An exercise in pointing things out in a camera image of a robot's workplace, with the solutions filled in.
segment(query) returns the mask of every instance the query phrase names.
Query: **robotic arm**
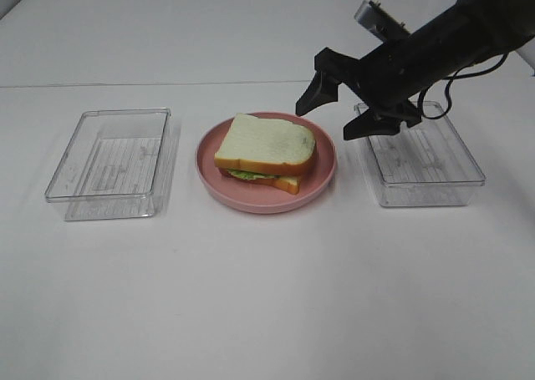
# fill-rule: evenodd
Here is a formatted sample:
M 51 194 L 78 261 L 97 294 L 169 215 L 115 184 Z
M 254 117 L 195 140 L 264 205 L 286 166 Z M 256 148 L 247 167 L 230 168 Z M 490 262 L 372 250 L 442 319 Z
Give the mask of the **robotic arm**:
M 394 135 L 403 121 L 417 125 L 423 110 L 409 97 L 535 37 L 535 0 L 457 0 L 412 34 L 375 3 L 364 2 L 355 17 L 383 44 L 362 59 L 322 50 L 314 60 L 316 74 L 296 103 L 296 115 L 305 115 L 337 101 L 338 86 L 347 85 L 369 109 L 344 126 L 346 140 Z

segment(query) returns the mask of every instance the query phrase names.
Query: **sandwich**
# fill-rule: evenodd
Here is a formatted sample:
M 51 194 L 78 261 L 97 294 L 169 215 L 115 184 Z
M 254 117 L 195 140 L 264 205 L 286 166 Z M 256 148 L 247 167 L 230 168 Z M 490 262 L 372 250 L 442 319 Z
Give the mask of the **sandwich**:
M 225 176 L 296 195 L 314 165 L 315 146 L 313 132 L 302 125 L 237 114 L 214 163 Z

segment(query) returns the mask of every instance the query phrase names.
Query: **plastic container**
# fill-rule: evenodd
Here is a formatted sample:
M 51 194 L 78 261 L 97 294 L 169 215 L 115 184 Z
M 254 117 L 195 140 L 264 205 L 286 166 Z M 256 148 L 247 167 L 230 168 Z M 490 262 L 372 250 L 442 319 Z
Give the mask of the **plastic container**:
M 151 217 L 171 186 L 169 109 L 83 113 L 45 199 L 66 221 Z
M 442 113 L 425 102 L 428 115 Z M 365 104 L 355 110 L 362 114 Z M 364 159 L 377 201 L 383 207 L 463 206 L 485 184 L 485 175 L 451 121 L 423 119 L 395 136 L 364 139 Z

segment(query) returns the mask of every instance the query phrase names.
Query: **white tabletop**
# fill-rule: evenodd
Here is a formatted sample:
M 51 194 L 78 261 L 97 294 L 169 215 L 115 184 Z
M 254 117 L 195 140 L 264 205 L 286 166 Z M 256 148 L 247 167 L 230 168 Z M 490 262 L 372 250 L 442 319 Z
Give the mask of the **white tabletop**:
M 324 47 L 379 44 L 362 1 L 23 0 L 0 21 L 0 86 L 308 80 Z M 380 1 L 416 30 L 455 0 Z
M 307 116 L 334 181 L 267 216 L 213 200 L 195 148 L 236 112 L 291 111 L 305 84 L 0 89 L 0 378 L 531 379 L 532 80 L 467 84 L 451 118 L 487 175 L 469 206 L 379 207 L 340 87 Z M 181 125 L 167 211 L 63 222 L 43 193 L 80 114 L 158 106 Z

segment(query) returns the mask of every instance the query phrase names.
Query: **plate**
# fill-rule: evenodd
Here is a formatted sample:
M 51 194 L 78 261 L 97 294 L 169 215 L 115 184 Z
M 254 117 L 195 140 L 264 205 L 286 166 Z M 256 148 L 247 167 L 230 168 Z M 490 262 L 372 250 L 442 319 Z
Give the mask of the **plate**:
M 256 214 L 282 213 L 306 205 L 321 194 L 333 178 L 336 169 L 336 151 L 333 141 L 316 124 L 286 113 L 252 113 L 263 119 L 286 119 L 309 128 L 316 139 L 316 162 L 299 186 L 299 193 L 288 192 L 269 185 L 248 184 L 225 177 L 214 165 L 214 154 L 232 123 L 223 121 L 210 129 L 196 150 L 196 167 L 201 180 L 215 199 L 234 209 Z

